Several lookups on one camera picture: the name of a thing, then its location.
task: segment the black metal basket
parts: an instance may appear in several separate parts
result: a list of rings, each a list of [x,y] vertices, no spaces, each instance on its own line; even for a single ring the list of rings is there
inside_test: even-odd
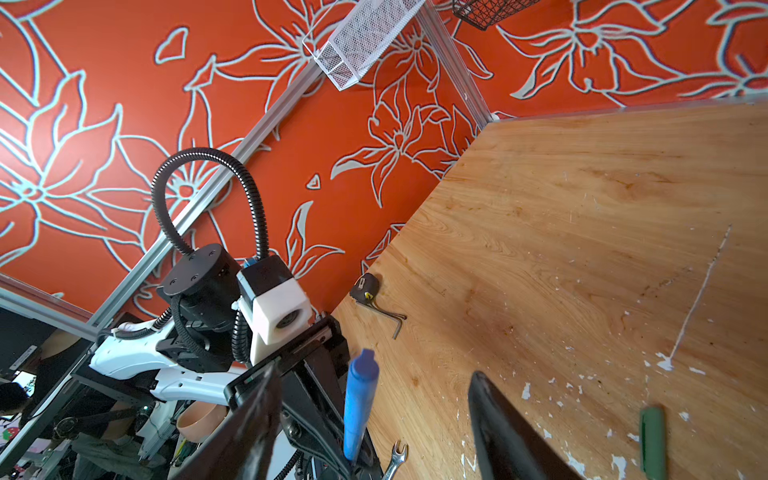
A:
[[[453,0],[453,15],[475,28],[486,30],[538,0]]]

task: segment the white wire basket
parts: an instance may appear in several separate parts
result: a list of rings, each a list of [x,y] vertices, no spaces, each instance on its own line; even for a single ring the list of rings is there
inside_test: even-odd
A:
[[[353,86],[381,57],[424,1],[360,0],[326,44],[313,52],[315,61],[339,90]]]

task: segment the blue marker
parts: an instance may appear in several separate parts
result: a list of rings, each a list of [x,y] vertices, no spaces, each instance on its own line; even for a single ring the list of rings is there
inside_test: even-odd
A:
[[[346,376],[344,456],[353,464],[357,461],[362,436],[366,433],[378,384],[379,364],[373,359],[373,350],[363,349],[349,365]]]

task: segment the green object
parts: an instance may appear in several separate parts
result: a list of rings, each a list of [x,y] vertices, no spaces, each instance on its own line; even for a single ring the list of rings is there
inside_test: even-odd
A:
[[[667,425],[661,407],[640,412],[640,467],[649,480],[667,480]]]

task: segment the wrench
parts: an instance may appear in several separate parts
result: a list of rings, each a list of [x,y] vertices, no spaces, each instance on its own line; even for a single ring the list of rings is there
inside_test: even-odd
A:
[[[408,459],[408,444],[403,443],[402,452],[398,452],[399,449],[400,441],[398,440],[392,447],[392,461],[389,462],[389,467],[387,467],[386,472],[384,472],[382,480],[392,480],[392,477],[395,476],[395,472],[400,468],[400,465]]]

